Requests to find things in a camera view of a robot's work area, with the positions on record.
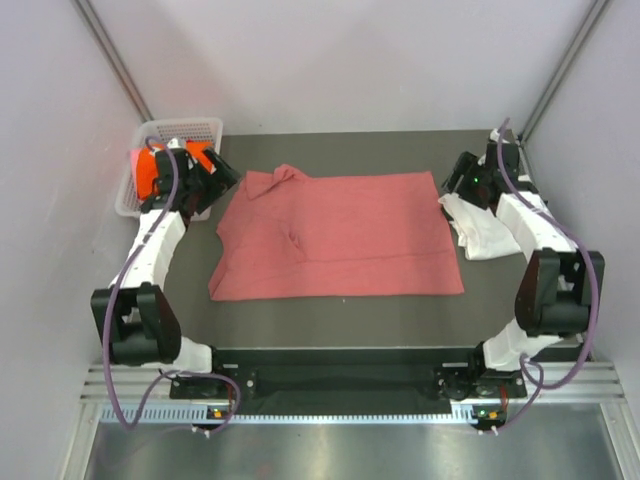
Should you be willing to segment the salmon pink t shirt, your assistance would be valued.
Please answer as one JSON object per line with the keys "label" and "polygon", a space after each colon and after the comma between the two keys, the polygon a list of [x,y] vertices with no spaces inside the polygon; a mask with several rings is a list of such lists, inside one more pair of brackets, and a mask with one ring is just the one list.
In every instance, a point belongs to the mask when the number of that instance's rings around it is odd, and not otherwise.
{"label": "salmon pink t shirt", "polygon": [[250,171],[217,226],[214,301],[464,291],[429,171],[313,178]]}

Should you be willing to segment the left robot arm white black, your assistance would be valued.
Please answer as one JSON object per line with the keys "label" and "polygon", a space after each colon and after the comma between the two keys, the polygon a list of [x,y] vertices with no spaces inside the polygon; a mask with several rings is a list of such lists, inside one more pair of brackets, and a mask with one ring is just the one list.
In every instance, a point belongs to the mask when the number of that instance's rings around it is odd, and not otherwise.
{"label": "left robot arm white black", "polygon": [[154,137],[133,153],[134,186],[140,200],[139,230],[121,271],[97,289],[90,306],[106,365],[156,364],[192,371],[205,396],[226,387],[225,370],[212,347],[186,338],[164,293],[179,242],[192,220],[239,181],[239,174],[211,142]]}

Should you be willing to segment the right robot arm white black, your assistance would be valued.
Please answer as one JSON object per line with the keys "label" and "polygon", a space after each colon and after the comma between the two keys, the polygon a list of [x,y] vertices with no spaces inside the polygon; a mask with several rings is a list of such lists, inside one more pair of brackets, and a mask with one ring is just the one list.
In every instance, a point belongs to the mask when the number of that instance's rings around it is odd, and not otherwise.
{"label": "right robot arm white black", "polygon": [[442,184],[439,203],[471,261],[521,254],[526,269],[514,318],[470,355],[466,380],[487,396],[515,376],[523,356],[586,333],[600,299],[605,260],[582,253],[520,172],[520,151],[491,139],[482,156],[465,151]]}

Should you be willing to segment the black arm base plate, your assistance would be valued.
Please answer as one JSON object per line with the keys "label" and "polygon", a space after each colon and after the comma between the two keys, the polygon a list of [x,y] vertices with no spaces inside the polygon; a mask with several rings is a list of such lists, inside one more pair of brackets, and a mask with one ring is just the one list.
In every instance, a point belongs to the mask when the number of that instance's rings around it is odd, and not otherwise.
{"label": "black arm base plate", "polygon": [[426,413],[526,395],[519,372],[471,348],[222,349],[214,368],[239,385],[244,414]]}

